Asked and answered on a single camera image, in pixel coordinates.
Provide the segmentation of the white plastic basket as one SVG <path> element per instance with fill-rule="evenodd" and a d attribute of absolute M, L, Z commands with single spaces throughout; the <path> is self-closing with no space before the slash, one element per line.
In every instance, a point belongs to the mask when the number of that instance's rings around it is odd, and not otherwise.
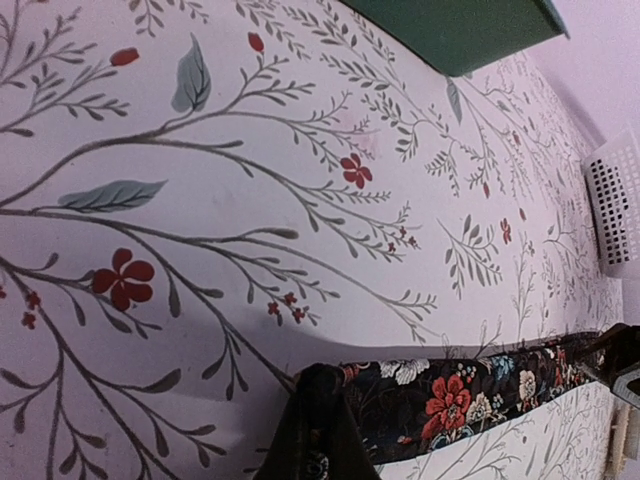
<path fill-rule="evenodd" d="M 599 265 L 611 278 L 639 278 L 639 143 L 626 128 L 582 162 Z"/>

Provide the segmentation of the floral patterned table mat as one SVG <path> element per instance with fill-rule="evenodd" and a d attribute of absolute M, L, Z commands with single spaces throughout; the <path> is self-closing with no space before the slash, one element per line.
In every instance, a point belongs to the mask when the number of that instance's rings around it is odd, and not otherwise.
<path fill-rule="evenodd" d="M 336 1 L 1 5 L 1 475 L 249 479 L 295 375 L 602 331 L 591 143 Z M 601 479 L 588 381 L 385 479 Z"/>

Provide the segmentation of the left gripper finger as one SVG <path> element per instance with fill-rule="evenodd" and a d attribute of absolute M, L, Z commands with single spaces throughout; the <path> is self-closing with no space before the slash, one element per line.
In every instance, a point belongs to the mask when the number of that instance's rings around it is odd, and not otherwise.
<path fill-rule="evenodd" d="M 344 394 L 343 371 L 300 372 L 256 479 L 378 479 Z"/>

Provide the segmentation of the woven bamboo tray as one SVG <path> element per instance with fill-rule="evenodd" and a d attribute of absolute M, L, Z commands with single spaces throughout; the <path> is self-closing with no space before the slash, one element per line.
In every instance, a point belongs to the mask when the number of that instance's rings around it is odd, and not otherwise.
<path fill-rule="evenodd" d="M 629 429 L 630 407 L 624 404 L 613 415 L 604 471 L 606 480 L 617 479 L 623 472 L 626 459 L 624 449 Z"/>

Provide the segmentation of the green divided organizer box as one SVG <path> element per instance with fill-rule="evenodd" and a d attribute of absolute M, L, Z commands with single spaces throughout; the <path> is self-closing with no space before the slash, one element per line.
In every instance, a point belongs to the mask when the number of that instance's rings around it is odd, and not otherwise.
<path fill-rule="evenodd" d="M 551 1 L 351 0 L 345 4 L 451 77 L 552 38 L 570 37 Z"/>

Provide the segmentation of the dark floral necktie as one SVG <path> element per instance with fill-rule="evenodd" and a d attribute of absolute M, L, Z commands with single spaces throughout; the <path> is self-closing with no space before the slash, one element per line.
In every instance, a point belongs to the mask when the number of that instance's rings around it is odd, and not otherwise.
<path fill-rule="evenodd" d="M 580 332 L 470 358 L 341 365 L 347 404 L 373 464 L 412 459 L 483 433 L 588 383 Z"/>

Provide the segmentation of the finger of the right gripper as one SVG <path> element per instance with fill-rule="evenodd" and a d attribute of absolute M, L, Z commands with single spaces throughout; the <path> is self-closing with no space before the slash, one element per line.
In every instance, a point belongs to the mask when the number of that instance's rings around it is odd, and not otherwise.
<path fill-rule="evenodd" d="M 591 367 L 586 359 L 603 352 L 604 361 Z M 606 385 L 629 405 L 639 404 L 639 326 L 617 323 L 579 352 L 579 363 L 588 376 Z"/>

